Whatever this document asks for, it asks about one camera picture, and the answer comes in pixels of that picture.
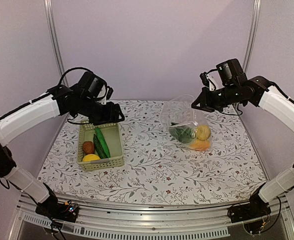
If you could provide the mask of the green plastic basket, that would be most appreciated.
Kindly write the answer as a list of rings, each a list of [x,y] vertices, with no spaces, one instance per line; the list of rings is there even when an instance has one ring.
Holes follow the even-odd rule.
[[[77,163],[85,172],[124,165],[119,124],[80,122]]]

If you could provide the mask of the clear zip top bag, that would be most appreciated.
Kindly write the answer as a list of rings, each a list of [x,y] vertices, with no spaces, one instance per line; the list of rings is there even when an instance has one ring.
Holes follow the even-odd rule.
[[[184,94],[164,102],[160,121],[180,144],[204,152],[211,147],[211,129],[204,115],[191,108],[193,101],[192,95]]]

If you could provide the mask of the green yellow mango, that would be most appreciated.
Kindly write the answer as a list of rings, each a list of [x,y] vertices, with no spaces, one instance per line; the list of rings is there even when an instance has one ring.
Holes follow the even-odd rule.
[[[206,141],[211,136],[211,130],[207,125],[199,125],[196,129],[196,137],[200,141]]]

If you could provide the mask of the brown kiwi toy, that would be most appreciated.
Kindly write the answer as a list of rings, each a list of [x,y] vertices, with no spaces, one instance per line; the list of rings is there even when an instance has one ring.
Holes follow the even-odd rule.
[[[88,155],[88,154],[94,154],[95,150],[94,150],[94,143],[91,141],[85,141],[82,144],[82,150],[83,152]]]

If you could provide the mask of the bok choy toy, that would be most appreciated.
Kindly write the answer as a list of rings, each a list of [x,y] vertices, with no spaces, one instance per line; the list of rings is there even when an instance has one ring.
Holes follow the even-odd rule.
[[[170,135],[182,144],[191,143],[196,137],[193,128],[185,125],[179,125],[178,123],[172,122],[169,127]]]

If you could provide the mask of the yellow lemon toy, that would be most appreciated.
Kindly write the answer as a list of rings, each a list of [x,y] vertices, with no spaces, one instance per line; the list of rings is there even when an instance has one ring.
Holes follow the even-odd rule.
[[[98,161],[100,160],[100,157],[96,154],[87,154],[83,157],[82,161],[85,162],[91,162],[91,161]]]

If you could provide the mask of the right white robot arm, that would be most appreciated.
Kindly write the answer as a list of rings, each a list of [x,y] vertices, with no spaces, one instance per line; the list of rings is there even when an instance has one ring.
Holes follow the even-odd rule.
[[[192,108],[206,112],[222,111],[233,104],[251,103],[280,121],[294,134],[294,103],[285,96],[272,81],[262,76],[245,77],[239,84],[229,83],[223,88],[213,89],[214,81],[206,73],[200,74],[204,87],[192,103]],[[250,198],[245,214],[256,218],[264,211],[264,203],[294,188],[294,163],[276,177],[262,185]]]

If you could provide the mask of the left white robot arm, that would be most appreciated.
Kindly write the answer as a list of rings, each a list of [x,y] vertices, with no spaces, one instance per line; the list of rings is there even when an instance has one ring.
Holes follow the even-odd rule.
[[[98,99],[85,96],[83,90],[64,85],[50,88],[38,98],[0,117],[0,178],[41,203],[42,209],[50,217],[57,217],[61,213],[60,204],[50,198],[45,184],[17,166],[8,147],[12,141],[43,122],[77,114],[86,116],[93,125],[119,123],[125,119],[119,104],[111,101],[100,103]]]

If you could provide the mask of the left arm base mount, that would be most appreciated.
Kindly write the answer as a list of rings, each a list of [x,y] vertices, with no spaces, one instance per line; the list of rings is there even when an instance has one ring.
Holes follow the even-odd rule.
[[[71,200],[61,203],[56,198],[48,198],[43,203],[37,203],[35,212],[50,220],[75,223],[79,213],[79,205]]]

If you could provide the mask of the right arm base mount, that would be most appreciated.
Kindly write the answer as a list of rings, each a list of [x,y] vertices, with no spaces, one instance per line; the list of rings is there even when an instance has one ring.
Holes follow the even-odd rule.
[[[237,223],[267,216],[270,213],[270,205],[255,193],[249,198],[248,203],[232,205],[228,209],[227,216],[232,223]]]

